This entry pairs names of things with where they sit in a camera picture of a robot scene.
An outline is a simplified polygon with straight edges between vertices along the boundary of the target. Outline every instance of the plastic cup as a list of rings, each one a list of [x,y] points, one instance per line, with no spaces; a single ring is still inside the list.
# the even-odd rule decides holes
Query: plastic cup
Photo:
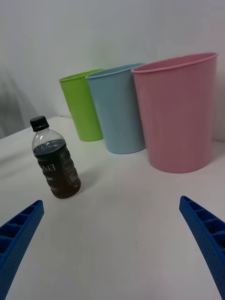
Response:
[[[71,75],[59,80],[80,140],[103,139],[102,131],[85,76],[98,70]]]
[[[145,148],[134,79],[126,65],[86,76],[107,149],[117,154]]]
[[[185,173],[209,163],[216,58],[193,54],[132,70],[153,167]]]

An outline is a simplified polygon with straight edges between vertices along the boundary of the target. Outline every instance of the bottle label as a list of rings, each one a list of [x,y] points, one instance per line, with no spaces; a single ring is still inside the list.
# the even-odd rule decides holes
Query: bottle label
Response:
[[[55,192],[59,187],[76,187],[79,184],[78,174],[66,145],[55,152],[36,158],[48,185]]]

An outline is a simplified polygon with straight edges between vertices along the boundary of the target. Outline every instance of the plastic bottle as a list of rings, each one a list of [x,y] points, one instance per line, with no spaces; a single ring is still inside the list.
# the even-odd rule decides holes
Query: plastic bottle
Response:
[[[81,181],[64,138],[58,132],[49,129],[44,116],[33,118],[30,123],[36,132],[32,150],[53,195],[57,198],[73,196],[79,191]]]

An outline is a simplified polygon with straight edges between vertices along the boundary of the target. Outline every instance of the white wall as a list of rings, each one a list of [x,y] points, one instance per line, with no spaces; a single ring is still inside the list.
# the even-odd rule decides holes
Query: white wall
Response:
[[[0,64],[28,124],[31,111],[69,116],[61,77],[217,51],[214,137],[225,140],[224,31],[224,0],[1,0]]]

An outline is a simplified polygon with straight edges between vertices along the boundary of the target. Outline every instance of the blue plastic cup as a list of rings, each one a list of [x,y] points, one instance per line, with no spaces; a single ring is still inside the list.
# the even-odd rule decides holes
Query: blue plastic cup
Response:
[[[86,76],[107,149],[128,154],[145,148],[132,64]]]

